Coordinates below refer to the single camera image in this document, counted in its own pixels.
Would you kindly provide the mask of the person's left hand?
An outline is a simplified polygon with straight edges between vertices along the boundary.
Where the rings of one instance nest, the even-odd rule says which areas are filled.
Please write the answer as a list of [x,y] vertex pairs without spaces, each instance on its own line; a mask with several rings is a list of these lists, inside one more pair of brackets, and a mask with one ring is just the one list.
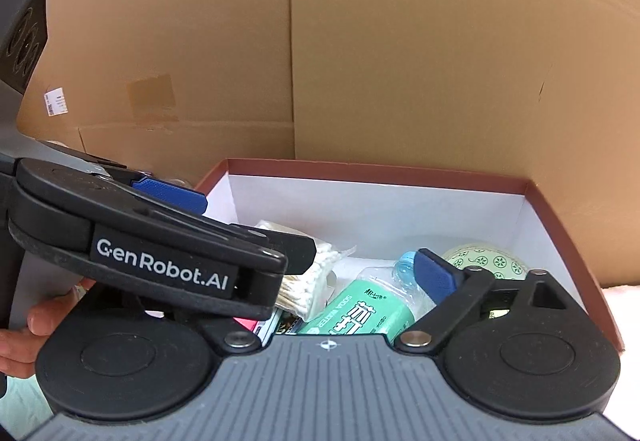
[[2,329],[2,374],[21,379],[32,377],[40,349],[93,285],[92,279],[81,279],[67,294],[32,307],[27,313],[26,326],[19,331]]

